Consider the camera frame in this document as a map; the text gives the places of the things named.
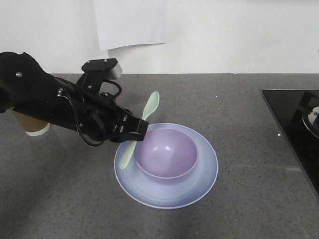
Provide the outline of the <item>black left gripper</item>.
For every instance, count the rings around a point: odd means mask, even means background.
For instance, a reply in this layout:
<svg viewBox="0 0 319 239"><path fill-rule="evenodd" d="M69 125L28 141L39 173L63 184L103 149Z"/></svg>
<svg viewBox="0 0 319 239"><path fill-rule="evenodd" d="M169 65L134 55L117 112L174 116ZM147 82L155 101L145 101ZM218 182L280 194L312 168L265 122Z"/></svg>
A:
<svg viewBox="0 0 319 239"><path fill-rule="evenodd" d="M147 121L119 106L112 110L92 104L82 107L82 139L86 144L143 141L148 126Z"/></svg>

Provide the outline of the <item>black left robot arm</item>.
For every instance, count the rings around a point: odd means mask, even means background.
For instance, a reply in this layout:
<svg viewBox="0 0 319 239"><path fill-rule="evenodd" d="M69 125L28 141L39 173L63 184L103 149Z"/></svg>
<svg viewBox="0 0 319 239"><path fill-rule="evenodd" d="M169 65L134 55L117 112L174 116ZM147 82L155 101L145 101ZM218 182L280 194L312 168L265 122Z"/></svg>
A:
<svg viewBox="0 0 319 239"><path fill-rule="evenodd" d="M142 141L148 122L116 104L118 94L101 92L115 85L121 67L115 58L89 60L76 83L46 73L27 53L0 55L0 110L15 112L78 132L85 144L109 140Z"/></svg>

